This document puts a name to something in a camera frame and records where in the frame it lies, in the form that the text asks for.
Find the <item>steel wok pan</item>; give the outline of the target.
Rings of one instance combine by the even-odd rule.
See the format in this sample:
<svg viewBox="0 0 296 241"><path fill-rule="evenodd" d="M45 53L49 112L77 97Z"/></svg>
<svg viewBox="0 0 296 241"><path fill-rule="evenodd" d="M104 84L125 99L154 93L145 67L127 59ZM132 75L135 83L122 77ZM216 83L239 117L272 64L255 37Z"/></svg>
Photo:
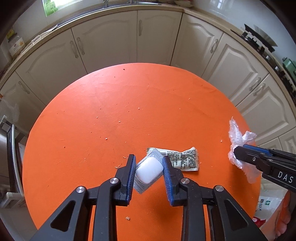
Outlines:
<svg viewBox="0 0 296 241"><path fill-rule="evenodd" d="M274 42L274 40L266 32L260 29L258 26L254 25L254 29L255 29L255 32L257 32L261 37L263 37L263 39L265 39L269 45L271 45L272 47L278 46L276 42Z"/></svg>

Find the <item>wooden chair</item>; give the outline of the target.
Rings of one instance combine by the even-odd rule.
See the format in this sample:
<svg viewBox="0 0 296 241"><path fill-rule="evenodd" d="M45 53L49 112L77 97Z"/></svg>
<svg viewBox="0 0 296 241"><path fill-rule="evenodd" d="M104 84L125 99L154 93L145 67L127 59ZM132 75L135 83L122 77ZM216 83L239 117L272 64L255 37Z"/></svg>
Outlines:
<svg viewBox="0 0 296 241"><path fill-rule="evenodd" d="M1 117L1 208L21 207L25 204L22 182L25 137L13 123Z"/></svg>

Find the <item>spice jar on counter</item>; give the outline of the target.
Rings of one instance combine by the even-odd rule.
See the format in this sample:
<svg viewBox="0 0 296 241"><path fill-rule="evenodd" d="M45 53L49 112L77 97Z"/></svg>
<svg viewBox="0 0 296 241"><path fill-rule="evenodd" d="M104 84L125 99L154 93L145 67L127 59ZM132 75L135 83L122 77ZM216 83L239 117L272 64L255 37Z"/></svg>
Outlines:
<svg viewBox="0 0 296 241"><path fill-rule="evenodd" d="M14 34L10 37L8 44L10 46L9 53L13 59L16 58L26 46L22 37L17 34Z"/></svg>

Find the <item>cream kitchen cabinets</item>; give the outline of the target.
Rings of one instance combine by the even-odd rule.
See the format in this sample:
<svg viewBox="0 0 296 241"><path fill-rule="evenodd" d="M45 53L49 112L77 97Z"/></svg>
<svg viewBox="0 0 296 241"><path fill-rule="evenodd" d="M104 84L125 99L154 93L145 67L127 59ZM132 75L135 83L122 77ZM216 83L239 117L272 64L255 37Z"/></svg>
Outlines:
<svg viewBox="0 0 296 241"><path fill-rule="evenodd" d="M39 36L1 78L1 112L29 133L64 88L123 63L188 70L223 92L265 148L295 151L295 88L233 30L184 9L97 11Z"/></svg>

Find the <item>white rice bag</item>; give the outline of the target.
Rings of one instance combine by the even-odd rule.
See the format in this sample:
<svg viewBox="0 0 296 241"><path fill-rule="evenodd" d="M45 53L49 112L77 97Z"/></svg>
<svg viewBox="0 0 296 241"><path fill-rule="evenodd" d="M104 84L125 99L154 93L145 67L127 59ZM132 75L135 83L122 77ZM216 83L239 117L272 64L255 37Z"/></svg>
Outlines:
<svg viewBox="0 0 296 241"><path fill-rule="evenodd" d="M286 189L260 190L255 215L253 217L253 221L258 227L263 226L271 218L286 193Z"/></svg>

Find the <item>white plastic wrap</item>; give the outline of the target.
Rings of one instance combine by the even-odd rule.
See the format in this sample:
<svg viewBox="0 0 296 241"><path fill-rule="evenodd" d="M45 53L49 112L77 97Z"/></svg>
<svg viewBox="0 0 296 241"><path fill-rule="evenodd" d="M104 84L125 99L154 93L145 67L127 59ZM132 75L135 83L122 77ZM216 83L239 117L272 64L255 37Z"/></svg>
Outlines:
<svg viewBox="0 0 296 241"><path fill-rule="evenodd" d="M244 145L254 145L257 135L250 131L242 134L233 117L229 120L228 135L231 143L228 152L230 163L243 171L248 183L254 184L260 175L260 171L254 165L244 161L244 151L246 149Z"/></svg>

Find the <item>green printed snack wrapper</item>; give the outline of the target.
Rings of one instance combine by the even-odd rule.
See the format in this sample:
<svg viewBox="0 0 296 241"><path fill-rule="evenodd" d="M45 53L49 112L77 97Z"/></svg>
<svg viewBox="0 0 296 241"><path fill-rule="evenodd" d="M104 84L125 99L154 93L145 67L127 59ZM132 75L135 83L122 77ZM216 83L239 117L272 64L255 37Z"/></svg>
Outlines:
<svg viewBox="0 0 296 241"><path fill-rule="evenodd" d="M147 153L150 153L154 149L158 150L163 156L168 156L174 168L182 171L199 170L199 155L195 147L182 152L152 147L147 148Z"/></svg>

